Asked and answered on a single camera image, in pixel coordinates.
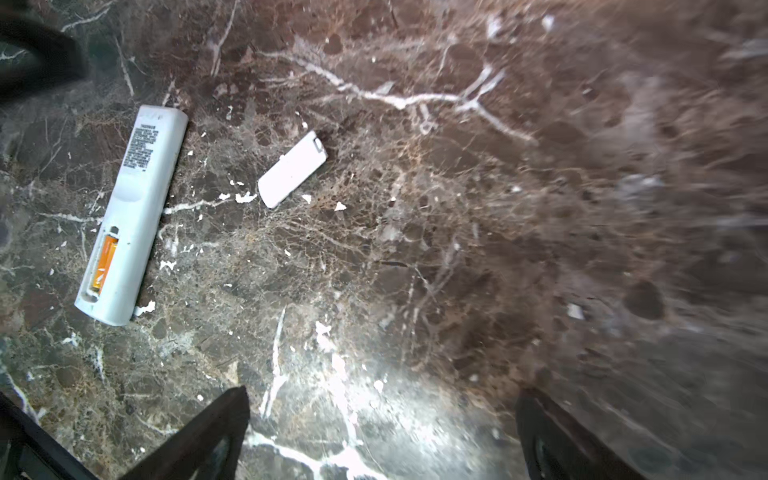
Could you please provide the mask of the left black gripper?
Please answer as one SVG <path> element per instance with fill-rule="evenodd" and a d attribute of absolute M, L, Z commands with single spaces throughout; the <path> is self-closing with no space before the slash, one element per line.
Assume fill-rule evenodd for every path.
<path fill-rule="evenodd" d="M 2 102 L 17 102 L 88 75 L 86 57 L 74 38 L 18 11 L 1 12 L 1 42 L 31 57 L 1 70 Z"/>

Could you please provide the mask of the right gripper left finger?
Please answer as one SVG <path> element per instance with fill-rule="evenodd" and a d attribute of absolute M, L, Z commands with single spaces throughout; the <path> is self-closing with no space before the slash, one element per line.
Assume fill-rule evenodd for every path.
<path fill-rule="evenodd" d="M 250 421 L 244 386 L 222 393 L 125 479 L 233 479 Z"/>

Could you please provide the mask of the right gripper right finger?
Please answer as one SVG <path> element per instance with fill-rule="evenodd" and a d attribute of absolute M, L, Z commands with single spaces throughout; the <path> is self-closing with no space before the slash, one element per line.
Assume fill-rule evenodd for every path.
<path fill-rule="evenodd" d="M 531 479 L 644 478 L 543 391 L 526 387 L 516 427 Z"/>

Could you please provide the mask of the white remote control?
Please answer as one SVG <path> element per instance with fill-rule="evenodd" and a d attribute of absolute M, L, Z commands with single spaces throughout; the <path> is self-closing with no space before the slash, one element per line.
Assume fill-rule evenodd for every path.
<path fill-rule="evenodd" d="M 188 116 L 179 109 L 143 105 L 97 232 L 74 305 L 110 326 L 124 326 L 134 315 L 160 217 L 167 199 Z M 106 235 L 119 242 L 104 289 L 90 288 Z"/>

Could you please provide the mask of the orange battery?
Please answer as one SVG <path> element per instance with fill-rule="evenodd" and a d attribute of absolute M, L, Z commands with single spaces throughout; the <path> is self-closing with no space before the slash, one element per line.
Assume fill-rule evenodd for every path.
<path fill-rule="evenodd" d="M 90 286 L 91 290 L 96 294 L 100 294 L 104 289 L 106 278 L 117 250 L 118 242 L 119 240 L 112 235 L 106 235 L 104 237 Z"/>

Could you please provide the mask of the white battery cover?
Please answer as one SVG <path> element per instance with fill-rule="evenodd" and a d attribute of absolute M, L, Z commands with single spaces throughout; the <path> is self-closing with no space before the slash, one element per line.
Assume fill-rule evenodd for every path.
<path fill-rule="evenodd" d="M 326 161 L 327 152 L 315 131 L 309 131 L 258 180 L 258 194 L 269 209 L 276 208 Z"/>

